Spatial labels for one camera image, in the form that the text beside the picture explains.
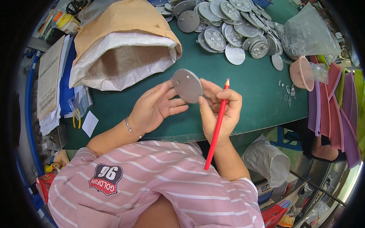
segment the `green workbench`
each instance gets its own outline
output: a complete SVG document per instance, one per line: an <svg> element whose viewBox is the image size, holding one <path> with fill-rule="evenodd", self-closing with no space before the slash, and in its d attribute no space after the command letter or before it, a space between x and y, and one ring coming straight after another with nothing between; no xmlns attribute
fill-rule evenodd
<svg viewBox="0 0 365 228"><path fill-rule="evenodd" d="M274 4L266 11L273 21L281 24L298 13L287 0L274 0ZM278 86L279 80L285 85L292 85L289 65L285 63L286 60L290 62L292 60L285 54L282 55L284 60L282 71L277 71L273 67L270 56L254 59L248 51L243 64L236 66L228 62L224 54L213 54L203 50L195 42L198 33L181 32L177 28L176 20L171 21L169 25L183 46L182 57L165 72L151 75L121 92L91 89L95 105L89 110L99 119L92 137L122 121L130 114L135 102L145 91L170 79L173 73L181 68L191 70L198 77L222 87L226 78L230 78L230 88L243 97L241 118L233 135L276 126L308 115L308 93L305 89L296 87L296 99L292 99L292 105L289 107L288 102L284 100L284 95L288 95L285 87ZM90 138L82 129L73 128L72 118L61 122L67 128L68 143L65 149L79 149L86 146ZM143 137L143 140L149 139L181 143L204 140L199 104L189 104L186 112L166 118L156 130Z"/></svg>

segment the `kraft paper bag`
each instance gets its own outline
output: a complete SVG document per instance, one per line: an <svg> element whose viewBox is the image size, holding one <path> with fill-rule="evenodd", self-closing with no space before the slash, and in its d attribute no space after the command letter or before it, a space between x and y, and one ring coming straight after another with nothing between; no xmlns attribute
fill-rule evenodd
<svg viewBox="0 0 365 228"><path fill-rule="evenodd" d="M146 0L111 4L86 24L75 40L69 88L87 85L121 91L182 55L181 43L165 18Z"/></svg>

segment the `pink striped shirt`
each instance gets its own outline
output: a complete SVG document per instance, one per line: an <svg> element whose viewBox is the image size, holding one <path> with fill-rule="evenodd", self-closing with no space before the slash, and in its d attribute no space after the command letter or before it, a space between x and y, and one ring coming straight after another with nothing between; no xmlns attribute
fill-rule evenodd
<svg viewBox="0 0 365 228"><path fill-rule="evenodd" d="M181 228L263 228L255 185L221 177L195 143L141 141L99 156L81 148L55 177L48 207L59 227L131 228L162 194Z"/></svg>

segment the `blue stool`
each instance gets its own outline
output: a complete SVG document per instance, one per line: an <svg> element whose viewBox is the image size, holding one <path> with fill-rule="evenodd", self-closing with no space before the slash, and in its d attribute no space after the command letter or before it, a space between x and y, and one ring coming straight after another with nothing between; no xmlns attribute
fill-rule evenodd
<svg viewBox="0 0 365 228"><path fill-rule="evenodd" d="M277 142L270 141L271 145L276 147L283 147L290 150L303 151L301 148L301 143L298 140L299 135L296 132L289 131L284 135L284 128L277 126ZM292 141L297 141L296 145L290 145Z"/></svg>

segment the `hand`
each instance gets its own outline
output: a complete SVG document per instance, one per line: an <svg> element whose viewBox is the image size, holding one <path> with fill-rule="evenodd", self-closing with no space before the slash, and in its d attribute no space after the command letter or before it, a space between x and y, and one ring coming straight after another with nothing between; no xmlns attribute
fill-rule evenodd
<svg viewBox="0 0 365 228"><path fill-rule="evenodd" d="M143 135L155 130L166 117L185 112L189 106L181 98L171 99L176 95L171 80L146 91L128 117L130 128Z"/></svg>
<svg viewBox="0 0 365 228"><path fill-rule="evenodd" d="M199 97L199 106L201 121L203 123L203 132L208 142L211 144L217 118L219 114L222 99L227 99L226 109L224 111L222 126L219 131L216 148L224 147L230 140L229 135L232 133L239 120L239 114L242 107L242 96L231 90L222 89L213 82L200 79L204 96Z"/></svg>

